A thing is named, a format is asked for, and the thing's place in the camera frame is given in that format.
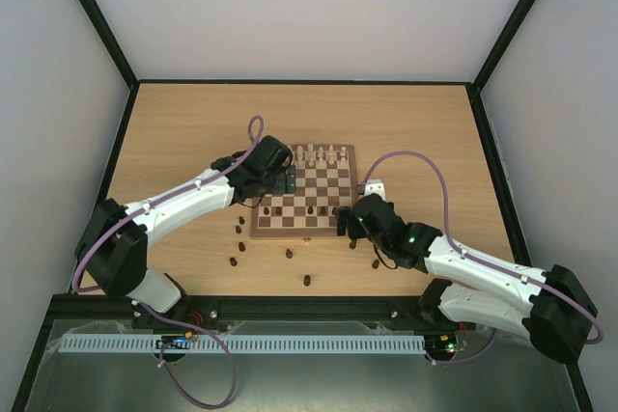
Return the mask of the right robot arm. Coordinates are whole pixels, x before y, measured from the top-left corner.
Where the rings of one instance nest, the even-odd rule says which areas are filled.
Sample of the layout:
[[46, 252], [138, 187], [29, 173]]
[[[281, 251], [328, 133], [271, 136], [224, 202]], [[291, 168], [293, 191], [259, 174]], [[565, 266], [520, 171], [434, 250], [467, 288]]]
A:
[[590, 343], [598, 311], [570, 269], [528, 267], [469, 249], [437, 228], [405, 222], [378, 194], [334, 212], [338, 235], [368, 239], [394, 268], [435, 275], [419, 301], [428, 324], [485, 325], [529, 341], [564, 365], [576, 363]]

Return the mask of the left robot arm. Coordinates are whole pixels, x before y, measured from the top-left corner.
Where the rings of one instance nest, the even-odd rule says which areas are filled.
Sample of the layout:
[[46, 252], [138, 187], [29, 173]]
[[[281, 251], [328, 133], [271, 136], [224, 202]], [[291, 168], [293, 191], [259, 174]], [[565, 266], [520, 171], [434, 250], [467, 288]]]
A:
[[213, 211], [261, 198], [291, 164], [293, 152], [272, 136], [248, 151], [220, 157], [193, 179], [146, 200], [120, 205], [113, 199], [98, 203], [75, 255], [77, 268], [71, 287], [83, 273], [110, 297], [128, 297], [164, 314], [183, 298], [171, 277], [152, 270], [147, 255], [165, 235]]

